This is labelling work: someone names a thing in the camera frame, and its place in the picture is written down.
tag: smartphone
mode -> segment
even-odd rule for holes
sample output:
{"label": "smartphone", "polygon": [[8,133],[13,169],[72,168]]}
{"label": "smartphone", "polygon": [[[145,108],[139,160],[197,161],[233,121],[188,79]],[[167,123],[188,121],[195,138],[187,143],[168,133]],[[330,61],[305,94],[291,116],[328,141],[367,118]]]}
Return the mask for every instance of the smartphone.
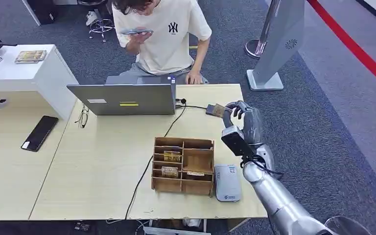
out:
{"label": "smartphone", "polygon": [[58,118],[56,117],[43,116],[26,138],[21,149],[37,152],[57,122]]}
{"label": "smartphone", "polygon": [[138,34],[138,33],[153,33],[153,30],[147,28],[132,28],[132,29],[124,29],[120,32],[124,35],[131,35],[131,34]]}

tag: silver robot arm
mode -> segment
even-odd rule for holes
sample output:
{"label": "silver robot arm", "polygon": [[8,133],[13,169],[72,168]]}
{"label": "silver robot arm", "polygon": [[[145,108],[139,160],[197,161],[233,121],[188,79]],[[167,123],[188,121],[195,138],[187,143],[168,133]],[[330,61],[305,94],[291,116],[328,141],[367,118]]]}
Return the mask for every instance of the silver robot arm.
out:
{"label": "silver robot arm", "polygon": [[[282,235],[336,235],[333,231],[313,218],[292,194],[277,180],[273,155],[268,145],[260,143],[261,121],[258,109],[243,101],[226,105],[223,121],[222,140],[236,156],[242,156],[244,178],[250,182]],[[240,130],[231,122],[231,115],[241,119],[244,127]]]}

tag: floor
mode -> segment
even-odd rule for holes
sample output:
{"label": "floor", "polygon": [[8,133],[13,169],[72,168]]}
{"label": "floor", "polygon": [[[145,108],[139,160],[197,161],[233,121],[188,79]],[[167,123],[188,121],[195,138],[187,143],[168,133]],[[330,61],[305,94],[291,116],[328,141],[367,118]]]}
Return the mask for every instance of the floor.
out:
{"label": "floor", "polygon": [[[256,61],[244,54],[243,45],[260,34],[267,4],[199,2],[213,30],[202,73],[211,83],[239,83],[245,101],[261,110],[264,141],[273,150],[277,168],[285,172],[285,186],[321,222],[345,215],[376,234],[376,78],[306,4],[305,44],[279,70],[285,89],[251,92],[245,72]],[[355,0],[320,2],[376,60],[374,16]],[[128,69],[135,58],[119,47],[113,32],[106,43],[88,39],[85,14],[78,6],[62,6],[56,23],[17,34],[0,28],[0,37],[19,44],[56,44],[81,84],[103,84],[108,75]],[[137,225],[93,223],[99,235],[130,234]],[[209,231],[225,234],[224,223],[211,220]],[[0,234],[75,234],[71,227],[68,221],[0,222]],[[252,219],[233,234],[271,231],[266,219]]]}

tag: laptop lid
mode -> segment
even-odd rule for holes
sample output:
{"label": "laptop lid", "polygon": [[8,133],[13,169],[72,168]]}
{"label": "laptop lid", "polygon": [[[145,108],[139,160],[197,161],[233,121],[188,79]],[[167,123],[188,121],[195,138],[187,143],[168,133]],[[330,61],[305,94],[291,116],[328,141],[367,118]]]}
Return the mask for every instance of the laptop lid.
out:
{"label": "laptop lid", "polygon": [[96,115],[175,114],[175,84],[67,85]]}

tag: hair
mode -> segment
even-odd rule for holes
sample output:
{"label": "hair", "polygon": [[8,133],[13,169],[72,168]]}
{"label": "hair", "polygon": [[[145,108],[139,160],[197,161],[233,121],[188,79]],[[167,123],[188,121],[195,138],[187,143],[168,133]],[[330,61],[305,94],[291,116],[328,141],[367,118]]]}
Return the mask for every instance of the hair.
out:
{"label": "hair", "polygon": [[124,15],[129,13],[130,9],[144,8],[153,0],[113,0],[113,6]]}

